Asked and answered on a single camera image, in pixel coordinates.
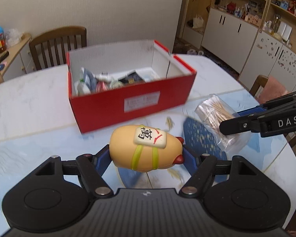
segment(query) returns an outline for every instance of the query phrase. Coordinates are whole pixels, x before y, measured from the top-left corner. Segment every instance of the metal screw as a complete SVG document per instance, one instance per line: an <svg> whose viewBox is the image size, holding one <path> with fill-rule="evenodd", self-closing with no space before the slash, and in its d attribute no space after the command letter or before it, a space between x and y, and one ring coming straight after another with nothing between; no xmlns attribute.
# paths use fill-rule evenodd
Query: metal screw
<svg viewBox="0 0 296 237"><path fill-rule="evenodd" d="M197 192L197 189L195 187L193 187L193 186L187 186L187 187L182 188L182 192L184 194L191 195L191 194L195 194Z"/></svg>
<svg viewBox="0 0 296 237"><path fill-rule="evenodd" d="M108 187L98 187L95 189L95 193L98 195L107 195L111 192L111 189Z"/></svg>

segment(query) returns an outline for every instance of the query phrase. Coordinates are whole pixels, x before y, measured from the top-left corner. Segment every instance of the plastic bag on shelf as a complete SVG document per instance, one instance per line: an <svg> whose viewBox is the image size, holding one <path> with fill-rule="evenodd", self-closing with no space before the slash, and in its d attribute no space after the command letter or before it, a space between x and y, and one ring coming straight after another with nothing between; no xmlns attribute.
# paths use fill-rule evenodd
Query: plastic bag on shelf
<svg viewBox="0 0 296 237"><path fill-rule="evenodd" d="M219 131L219 125L222 121L239 117L239 115L214 94L200 103L195 113L206 129L215 136L218 147L227 154L236 155L236 153L239 153L251 137L251 132L225 136Z"/></svg>

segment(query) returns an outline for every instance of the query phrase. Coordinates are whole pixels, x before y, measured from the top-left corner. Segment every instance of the toy beak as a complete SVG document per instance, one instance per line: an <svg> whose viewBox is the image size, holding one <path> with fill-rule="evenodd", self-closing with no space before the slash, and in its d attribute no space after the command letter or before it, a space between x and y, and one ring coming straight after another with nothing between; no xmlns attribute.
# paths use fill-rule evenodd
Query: toy beak
<svg viewBox="0 0 296 237"><path fill-rule="evenodd" d="M173 164L180 165L180 164L183 164L183 162L184 162L183 156L179 155L175 158L175 160L173 161Z"/></svg>

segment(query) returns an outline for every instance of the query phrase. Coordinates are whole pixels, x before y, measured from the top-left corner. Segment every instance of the box label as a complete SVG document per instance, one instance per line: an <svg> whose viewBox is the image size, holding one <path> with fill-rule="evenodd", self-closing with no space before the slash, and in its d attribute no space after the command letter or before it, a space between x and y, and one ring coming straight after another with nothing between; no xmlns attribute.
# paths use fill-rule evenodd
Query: box label
<svg viewBox="0 0 296 237"><path fill-rule="evenodd" d="M152 105L157 105L160 92L152 92L124 100L124 112L135 111Z"/></svg>

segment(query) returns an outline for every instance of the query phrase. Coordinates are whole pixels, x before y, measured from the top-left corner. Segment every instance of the shoebox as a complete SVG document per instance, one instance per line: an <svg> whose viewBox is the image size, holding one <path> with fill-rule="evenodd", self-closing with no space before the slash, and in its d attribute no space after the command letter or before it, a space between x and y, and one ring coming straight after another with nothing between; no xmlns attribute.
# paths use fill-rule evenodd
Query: shoebox
<svg viewBox="0 0 296 237"><path fill-rule="evenodd" d="M196 71L156 40L101 44L67 53L69 101L81 133L184 104ZM136 71L145 83L78 96L81 67L116 78Z"/></svg>

